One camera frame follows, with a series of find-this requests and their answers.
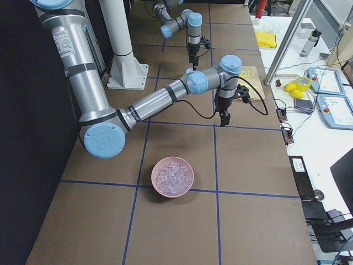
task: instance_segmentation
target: paper label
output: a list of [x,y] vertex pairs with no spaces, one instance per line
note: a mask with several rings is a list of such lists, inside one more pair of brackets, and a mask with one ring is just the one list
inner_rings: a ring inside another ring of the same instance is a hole
[[303,161],[300,158],[293,158],[293,165],[296,172],[305,172]]
[[227,83],[227,78],[224,73],[220,73],[220,80],[221,80],[221,88],[224,87]]
[[53,34],[54,42],[59,52],[60,58],[75,54],[70,35],[67,30],[62,30]]

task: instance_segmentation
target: yellow object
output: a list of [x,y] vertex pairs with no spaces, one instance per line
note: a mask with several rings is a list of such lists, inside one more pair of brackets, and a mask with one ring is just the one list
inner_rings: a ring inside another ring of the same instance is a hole
[[297,89],[297,84],[296,83],[288,83],[285,86],[285,91],[286,92],[292,92],[293,90]]
[[273,33],[255,31],[255,36],[260,47],[276,48],[276,35]]
[[240,77],[254,77],[255,74],[252,71],[242,71]]
[[291,91],[291,96],[296,98],[296,99],[300,99],[303,97],[303,92],[297,90],[297,89],[294,89]]
[[306,76],[301,76],[296,79],[296,84],[299,91],[306,91],[311,86],[311,79]]

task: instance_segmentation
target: metal pole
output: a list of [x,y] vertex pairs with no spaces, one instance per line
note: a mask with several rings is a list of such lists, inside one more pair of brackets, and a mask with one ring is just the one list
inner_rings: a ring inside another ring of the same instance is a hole
[[276,53],[276,56],[274,58],[274,61],[272,62],[272,65],[264,79],[264,83],[265,85],[270,85],[272,80],[274,79],[276,72],[278,70],[278,68],[280,68],[280,65],[287,53],[287,50],[289,48],[289,46],[292,43],[292,40],[294,38],[295,32],[297,31],[298,27],[300,26],[300,24],[302,23],[303,18],[305,17],[305,15],[307,14],[310,5],[312,4],[313,0],[301,0],[297,11],[295,12],[293,18],[292,18],[292,22],[289,25],[286,35],[283,38],[283,41]]

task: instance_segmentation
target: black wall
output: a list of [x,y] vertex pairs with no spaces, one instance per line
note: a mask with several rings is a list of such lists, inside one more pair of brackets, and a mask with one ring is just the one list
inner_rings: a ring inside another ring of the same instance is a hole
[[[98,1],[86,1],[104,58]],[[0,1],[0,264],[25,264],[77,136],[51,33],[29,1]]]

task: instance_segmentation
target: white label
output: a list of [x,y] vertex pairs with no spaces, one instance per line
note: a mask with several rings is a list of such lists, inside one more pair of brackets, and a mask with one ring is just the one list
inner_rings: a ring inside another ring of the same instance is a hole
[[325,102],[335,124],[353,125],[353,115],[345,98],[325,97]]
[[305,172],[303,161],[300,158],[293,158],[293,165],[296,172]]
[[53,38],[59,52],[60,58],[75,54],[70,35],[67,30],[62,30],[53,34]]

